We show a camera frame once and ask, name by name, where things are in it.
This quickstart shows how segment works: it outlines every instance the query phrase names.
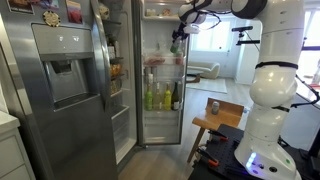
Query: window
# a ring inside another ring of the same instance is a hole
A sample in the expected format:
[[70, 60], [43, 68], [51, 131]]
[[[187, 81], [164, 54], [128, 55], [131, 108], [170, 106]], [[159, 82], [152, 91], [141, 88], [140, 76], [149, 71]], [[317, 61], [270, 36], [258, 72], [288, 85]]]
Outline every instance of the window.
[[320, 60], [320, 11], [307, 11], [305, 14], [305, 38], [299, 60], [298, 75], [311, 83]]
[[201, 32], [191, 35], [192, 51], [220, 51], [230, 50], [232, 41], [231, 27], [233, 27], [235, 18], [221, 18], [218, 26], [209, 29], [215, 25], [218, 20], [215, 17], [207, 17], [206, 21], [199, 25]]

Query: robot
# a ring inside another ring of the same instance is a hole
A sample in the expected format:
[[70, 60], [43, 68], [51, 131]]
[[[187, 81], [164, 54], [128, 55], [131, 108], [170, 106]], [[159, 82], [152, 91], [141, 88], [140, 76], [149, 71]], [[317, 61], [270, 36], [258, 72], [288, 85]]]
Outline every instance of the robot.
[[181, 25], [174, 45], [185, 34], [199, 32], [207, 14], [231, 12], [238, 18], [258, 19], [263, 25], [259, 61], [250, 87], [254, 102], [244, 136], [234, 152], [252, 176], [300, 180], [293, 158], [277, 143], [296, 93], [295, 81], [303, 43], [303, 0], [193, 0], [181, 6]]

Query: food container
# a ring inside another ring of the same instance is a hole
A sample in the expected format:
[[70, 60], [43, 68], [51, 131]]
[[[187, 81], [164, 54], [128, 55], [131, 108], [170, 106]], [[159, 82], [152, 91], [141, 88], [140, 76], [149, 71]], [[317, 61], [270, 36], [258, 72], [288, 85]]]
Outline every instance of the food container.
[[111, 94], [117, 93], [121, 90], [122, 81], [121, 79], [115, 79], [111, 81]]
[[121, 73], [122, 66], [121, 64], [110, 64], [110, 73], [111, 76], [118, 76]]

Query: white cabinet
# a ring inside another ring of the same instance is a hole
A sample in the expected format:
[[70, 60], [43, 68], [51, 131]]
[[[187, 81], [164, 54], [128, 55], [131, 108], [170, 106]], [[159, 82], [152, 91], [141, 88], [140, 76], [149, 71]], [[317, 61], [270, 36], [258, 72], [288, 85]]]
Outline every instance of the white cabinet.
[[30, 176], [26, 166], [21, 166], [13, 172], [2, 177], [1, 180], [30, 180]]
[[0, 112], [0, 180], [35, 179], [18, 126], [17, 118]]

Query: yellow bottle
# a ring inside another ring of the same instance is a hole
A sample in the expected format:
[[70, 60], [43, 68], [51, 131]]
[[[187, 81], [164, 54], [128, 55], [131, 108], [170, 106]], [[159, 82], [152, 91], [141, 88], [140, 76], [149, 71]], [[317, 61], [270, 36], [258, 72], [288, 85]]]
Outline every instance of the yellow bottle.
[[164, 92], [164, 110], [171, 110], [171, 91], [169, 83], [167, 83], [167, 90]]

